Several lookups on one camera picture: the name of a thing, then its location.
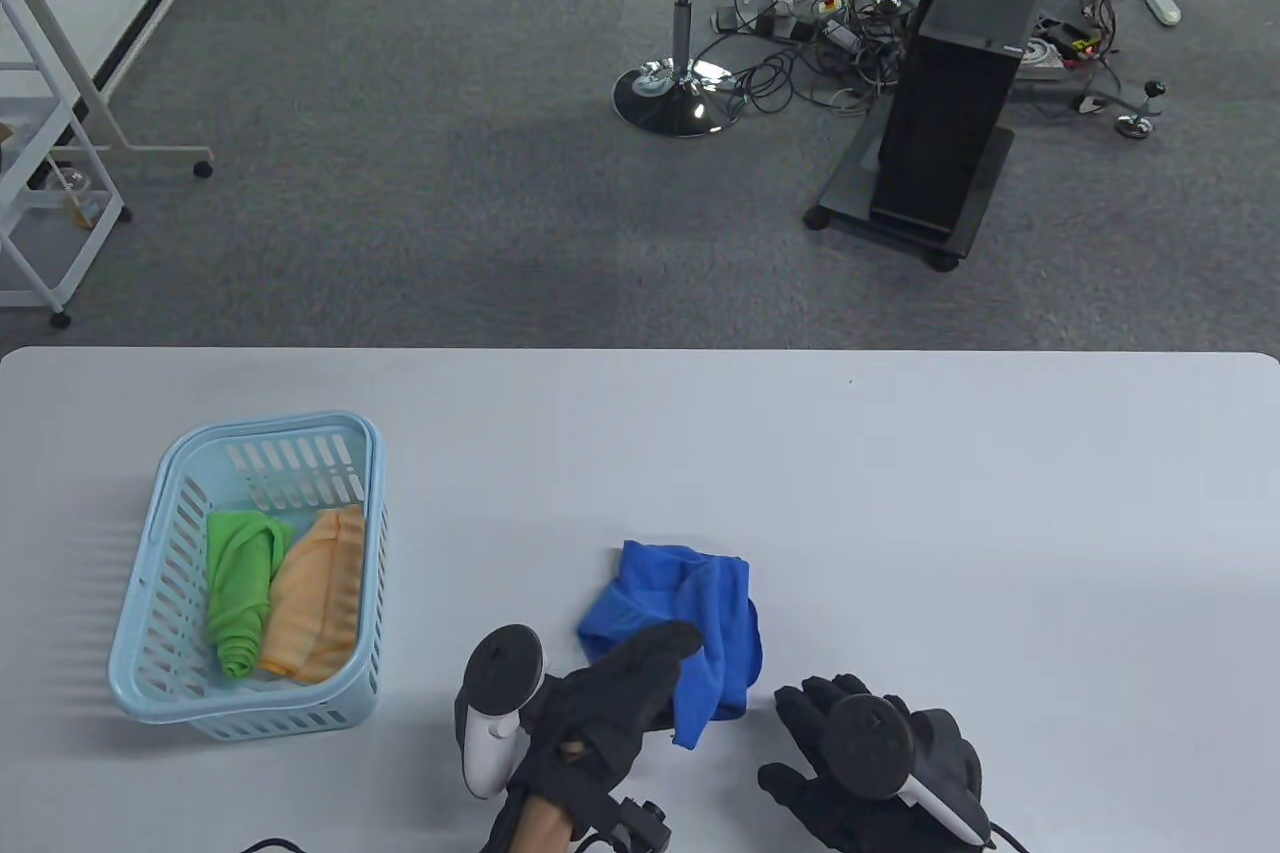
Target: black computer tower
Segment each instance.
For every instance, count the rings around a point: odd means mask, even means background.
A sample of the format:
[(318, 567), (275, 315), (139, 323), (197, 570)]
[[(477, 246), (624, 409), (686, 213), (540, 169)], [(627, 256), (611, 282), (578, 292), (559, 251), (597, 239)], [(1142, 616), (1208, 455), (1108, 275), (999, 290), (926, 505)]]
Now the black computer tower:
[(934, 0), (908, 45), (872, 218), (955, 227), (1043, 0)]

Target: white shelf frame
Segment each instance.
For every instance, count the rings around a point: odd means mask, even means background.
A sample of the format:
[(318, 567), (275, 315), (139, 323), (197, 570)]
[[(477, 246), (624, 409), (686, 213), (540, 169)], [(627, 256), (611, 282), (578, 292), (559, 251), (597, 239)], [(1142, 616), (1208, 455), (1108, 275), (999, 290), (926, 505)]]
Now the white shelf frame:
[[(77, 120), (72, 104), (63, 97), (58, 77), (45, 61), (40, 47), (15, 12), (13, 1), (0, 0), (0, 12), (4, 12), (4, 15), (9, 18), (14, 33), (18, 33), (18, 38), (22, 40), (31, 56), (29, 63), (6, 63), (5, 67), (9, 67), (10, 70), (40, 72), (50, 93), (46, 99), (8, 100), (9, 104), (45, 105), (46, 113), (36, 132), (22, 145), (12, 167), (0, 172), (0, 257), (13, 263), (29, 287), (29, 289), (0, 289), (0, 306), (49, 306), (54, 314), (54, 325), (68, 327), (70, 319), (65, 310), (67, 301), (83, 280), (84, 273), (97, 257), (97, 251), (102, 248), (111, 228), (124, 213), (124, 199), (116, 190), (115, 182), (111, 181), (99, 150), (86, 134), (84, 127)], [(65, 190), (65, 181), (63, 181), (58, 168), (54, 168), (54, 178), (64, 187), (60, 193), (55, 190), (27, 190), (27, 181), (36, 173), (42, 161), (52, 158), (54, 145), (68, 127), (78, 143), (79, 155), (91, 168), (93, 182), (97, 184), (92, 196), (100, 201), (102, 211), (93, 222), (92, 231), (88, 232), (67, 272), (54, 286), (50, 286), (19, 250), (18, 243), (13, 240), (13, 233), (22, 218), (32, 209), (67, 210), (73, 207), (78, 213), (83, 213), (78, 196)]]
[[(124, 54), (119, 67), (111, 73), (110, 81), (106, 82), (104, 88), (99, 90), (93, 82), (87, 67), (76, 51), (76, 47), (70, 44), (65, 31), (61, 24), (59, 24), (58, 17), (54, 15), (52, 9), (47, 0), (23, 0), (26, 3), (31, 17), (36, 20), (37, 27), (40, 27), (41, 33), (49, 40), (49, 44), (54, 49), (56, 58), (61, 63), (64, 70), (70, 77), (76, 90), (79, 93), (81, 101), (84, 108), (87, 108), (86, 122), (92, 126), (95, 131), (100, 133), (100, 143), (95, 145), (91, 152), (108, 152), (113, 163), (115, 161), (164, 161), (164, 163), (178, 163), (183, 167), (188, 167), (196, 175), (211, 175), (214, 152), (209, 146), (205, 145), (137, 145), (124, 134), (120, 123), (116, 120), (115, 114), (111, 111), (110, 100), (119, 88), (120, 82), (128, 76), (128, 72), (137, 61), (138, 54), (155, 36), (156, 28), (164, 17), (168, 15), (169, 9), (177, 0), (160, 0), (156, 4), (155, 12), (147, 18), (146, 24), (134, 38), (133, 44)], [(83, 159), (86, 152), (82, 146), (59, 146), (59, 149), (52, 150), (54, 159)]]

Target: green towel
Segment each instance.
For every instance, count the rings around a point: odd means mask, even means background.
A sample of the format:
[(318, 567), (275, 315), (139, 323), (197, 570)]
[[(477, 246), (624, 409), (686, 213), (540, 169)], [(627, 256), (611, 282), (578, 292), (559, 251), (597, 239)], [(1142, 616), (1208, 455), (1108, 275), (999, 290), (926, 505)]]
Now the green towel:
[(209, 638), (223, 672), (244, 679), (257, 666), (269, 589), (293, 529), (266, 514), (209, 515)]

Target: hand in black glove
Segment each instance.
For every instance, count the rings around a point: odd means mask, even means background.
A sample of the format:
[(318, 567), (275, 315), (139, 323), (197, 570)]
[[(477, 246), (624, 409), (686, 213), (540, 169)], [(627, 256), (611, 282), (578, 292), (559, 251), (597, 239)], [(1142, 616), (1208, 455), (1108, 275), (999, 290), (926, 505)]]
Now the hand in black glove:
[[(861, 680), (847, 674), (831, 680), (810, 676), (801, 685), (803, 690), (783, 686), (773, 697), (778, 717), (818, 775), (810, 780), (783, 763), (768, 763), (756, 775), (764, 793), (790, 809), (828, 848), (840, 853), (974, 853), (977, 848), (951, 834), (919, 807), (909, 807), (897, 797), (860, 799), (837, 784), (819, 748), (823, 722), (838, 701), (868, 693), (868, 689)], [(908, 717), (913, 729), (922, 724), (918, 719), (922, 715), (916, 713), (913, 719), (899, 697), (884, 699)], [(977, 763), (974, 754), (966, 779), (969, 790), (980, 798), (982, 774)]]
[(672, 693), (681, 663), (703, 647), (701, 633), (686, 622), (650, 626), (585, 670), (547, 679), (521, 720), (531, 731), (529, 752), (507, 784), (507, 802), (494, 821), (484, 853), (506, 853), (530, 794), (562, 807), (575, 820), (575, 838), (585, 824), (573, 811), (566, 780), (589, 783), (608, 793), (622, 783), (640, 756), (644, 734), (672, 729)]

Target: white metal rack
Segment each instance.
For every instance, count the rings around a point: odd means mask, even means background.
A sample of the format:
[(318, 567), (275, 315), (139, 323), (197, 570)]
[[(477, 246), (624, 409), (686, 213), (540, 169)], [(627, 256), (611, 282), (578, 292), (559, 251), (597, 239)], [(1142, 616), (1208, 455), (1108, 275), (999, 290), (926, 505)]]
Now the white metal rack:
[[(0, 63), (0, 73), (36, 72), (44, 77), (49, 88), (45, 97), (0, 99), (0, 120), (14, 129), (14, 134), (0, 143), (0, 260), (12, 263), (28, 286), (28, 289), (0, 289), (0, 306), (49, 306), (52, 310), (51, 327), (63, 329), (70, 325), (65, 309), (67, 300), (83, 280), (111, 227), (119, 219), (127, 222), (132, 215), (110, 173), (106, 172), (99, 150), (88, 140), (72, 105), (60, 93), (50, 63), (45, 61), (22, 18), (14, 12), (13, 3), (0, 0), (0, 9), (13, 24), (14, 33), (18, 33), (31, 58), (28, 61)], [(51, 161), (51, 156), (56, 152), (55, 143), (68, 129), (76, 140), (79, 158), (87, 161), (93, 187), (82, 193), (73, 193), (61, 169), (56, 163), (50, 163), (49, 181), (60, 188), (29, 190), (28, 181), (42, 163)], [(91, 231), (79, 240), (73, 216), (78, 214), (82, 222), (88, 222), (88, 204), (92, 204), (97, 213)], [(23, 254), (18, 232), (27, 216), (45, 220), (37, 227), (64, 227), (59, 237), (63, 246), (79, 241), (77, 254), (69, 265), (61, 268), (60, 277), (45, 280), (28, 255)]]
[[(99, 90), (93, 82), (87, 67), (72, 47), (70, 40), (68, 38), (61, 24), (58, 22), (58, 17), (54, 15), (52, 9), (46, 0), (23, 0), (27, 4), (27, 9), (31, 12), (31, 17), (40, 26), (41, 33), (49, 40), (54, 53), (56, 54), (59, 61), (64, 70), (67, 70), (76, 90), (79, 93), (81, 101), (84, 108), (87, 108), (86, 122), (90, 123), (96, 132), (100, 133), (101, 143), (96, 146), (95, 150), (101, 150), (109, 155), (111, 161), (177, 161), (188, 167), (192, 173), (197, 177), (205, 178), (214, 175), (214, 152), (209, 146), (196, 146), (196, 145), (137, 145), (132, 143), (128, 136), (124, 136), (124, 131), (120, 123), (116, 120), (115, 114), (110, 108), (111, 95), (124, 79), (129, 68), (137, 61), (138, 54), (142, 53), (142, 47), (151, 40), (155, 35), (156, 27), (160, 26), (160, 20), (168, 15), (169, 9), (173, 8), (175, 0), (160, 0), (156, 4), (155, 12), (151, 13), (145, 26), (134, 38), (131, 47), (124, 54), (119, 67), (115, 68), (109, 82), (104, 88)], [(78, 145), (58, 146), (51, 152), (55, 159), (79, 159), (83, 158), (84, 152)]]

